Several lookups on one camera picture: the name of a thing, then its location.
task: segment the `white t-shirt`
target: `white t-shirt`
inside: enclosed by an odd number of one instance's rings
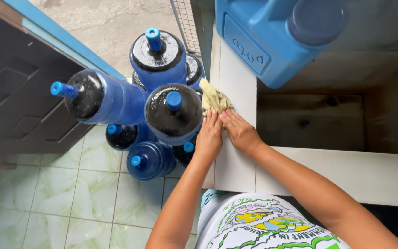
[[[195,249],[349,249],[269,194],[227,194],[202,207]]]

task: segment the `person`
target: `person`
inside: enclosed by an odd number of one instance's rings
[[[184,249],[202,183],[222,147],[233,145],[283,184],[325,228],[287,201],[262,193],[207,190],[195,249],[398,249],[398,239],[368,210],[322,175],[266,145],[240,115],[208,111],[196,151],[162,208],[146,249]]]

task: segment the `white counter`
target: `white counter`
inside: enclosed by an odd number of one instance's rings
[[[228,96],[235,110],[256,127],[256,76],[214,30],[210,84]],[[361,203],[398,206],[398,154],[274,147],[328,178]],[[235,192],[290,193],[223,137],[222,150],[203,188]]]

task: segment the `wire mesh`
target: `wire mesh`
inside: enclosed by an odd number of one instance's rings
[[[185,49],[189,52],[200,54],[199,41],[190,0],[170,0],[170,2],[182,35],[182,40],[184,40]]]

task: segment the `cloth rag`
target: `cloth rag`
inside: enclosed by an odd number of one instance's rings
[[[202,78],[199,82],[199,87],[202,89],[202,111],[203,115],[207,115],[208,110],[216,110],[218,114],[226,109],[230,109],[234,113],[234,107],[221,91],[212,87],[207,79]]]

